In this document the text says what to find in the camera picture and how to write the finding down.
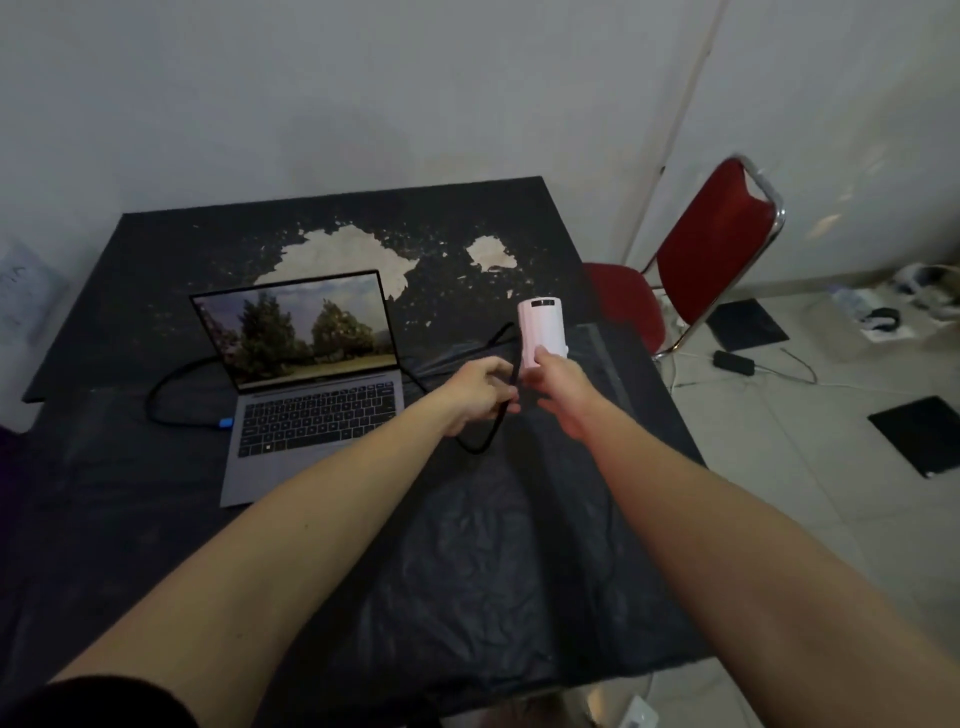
power adapter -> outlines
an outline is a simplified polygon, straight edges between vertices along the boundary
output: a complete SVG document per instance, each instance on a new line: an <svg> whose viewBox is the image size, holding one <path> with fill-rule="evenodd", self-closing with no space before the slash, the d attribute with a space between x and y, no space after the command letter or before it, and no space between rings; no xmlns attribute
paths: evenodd
<svg viewBox="0 0 960 728"><path fill-rule="evenodd" d="M753 359L719 350L713 353L713 366L743 376L753 376L756 372L756 364Z"/></svg>

laptop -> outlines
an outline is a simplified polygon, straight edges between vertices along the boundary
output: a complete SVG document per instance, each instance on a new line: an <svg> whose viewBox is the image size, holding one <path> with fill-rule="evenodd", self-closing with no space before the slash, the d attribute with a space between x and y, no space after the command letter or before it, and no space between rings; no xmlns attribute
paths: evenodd
<svg viewBox="0 0 960 728"><path fill-rule="evenodd" d="M221 507L254 502L403 410L377 271L190 301L240 393Z"/></svg>

white cable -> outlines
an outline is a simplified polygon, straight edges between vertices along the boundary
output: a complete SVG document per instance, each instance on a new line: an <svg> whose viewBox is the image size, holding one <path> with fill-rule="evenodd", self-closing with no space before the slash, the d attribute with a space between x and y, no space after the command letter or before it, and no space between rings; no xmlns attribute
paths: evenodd
<svg viewBox="0 0 960 728"><path fill-rule="evenodd" d="M816 379L817 375L809 364L807 364L805 361L800 359L796 354L788 352L786 349L781 349L781 351L783 351L787 355L793 357L794 359L799 361L801 364L803 364ZM690 356L692 358L707 359L709 361L713 360L712 356L704 356L703 354L698 354L698 353L691 353L691 352L672 352L672 353L673 355L679 354L680 356ZM673 393L673 390L678 386L676 360L674 360L673 364L674 364L674 376L673 376L673 381L670 384L671 394ZM902 390L898 390L898 389L882 389L880 387L863 387L863 386L860 386L859 384L846 384L844 382L819 381L819 380L811 381L810 379L804 379L800 376L793 376L793 375L785 374L784 372L778 372L774 369L769 369L768 367L762 366L760 364L756 364L756 369L761 374L779 376L780 378L786 379L787 381L796 381L801 384L809 384L811 386L817 386L817 387L839 387L841 389L856 389L861 392L879 392L881 394L903 395L905 397L926 397L927 396L926 394L921 394L919 392L903 392ZM683 384L680 384L679 386L685 387L691 384L704 384L704 383L706 382L691 381L691 382L685 382Z"/></svg>
<svg viewBox="0 0 960 728"><path fill-rule="evenodd" d="M680 367L677 366L677 359L672 358L670 362L673 364L673 378L670 380L670 394L673 394L674 387L677 386L677 378L680 376Z"/></svg>

pink device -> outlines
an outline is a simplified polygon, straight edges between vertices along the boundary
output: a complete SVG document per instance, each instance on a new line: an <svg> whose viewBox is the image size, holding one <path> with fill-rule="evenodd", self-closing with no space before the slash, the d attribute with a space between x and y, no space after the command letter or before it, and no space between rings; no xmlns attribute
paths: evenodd
<svg viewBox="0 0 960 728"><path fill-rule="evenodd" d="M564 335L564 307L560 299L527 299L516 305L520 320L520 339L523 342L523 368L538 367L534 361L537 346L543 345L550 353L566 358L569 349Z"/></svg>

forearm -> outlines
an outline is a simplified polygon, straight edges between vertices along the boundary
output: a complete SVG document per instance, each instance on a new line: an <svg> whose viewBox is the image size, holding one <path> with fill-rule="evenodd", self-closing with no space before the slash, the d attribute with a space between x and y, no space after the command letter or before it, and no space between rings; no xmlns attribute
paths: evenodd
<svg viewBox="0 0 960 728"><path fill-rule="evenodd" d="M605 400L585 417L585 442L680 602L771 723L939 724L957 710L956 666L793 521Z"/></svg>
<svg viewBox="0 0 960 728"><path fill-rule="evenodd" d="M250 722L290 642L359 559L449 426L436 398L282 484L163 580L59 679L140 677L204 726Z"/></svg>

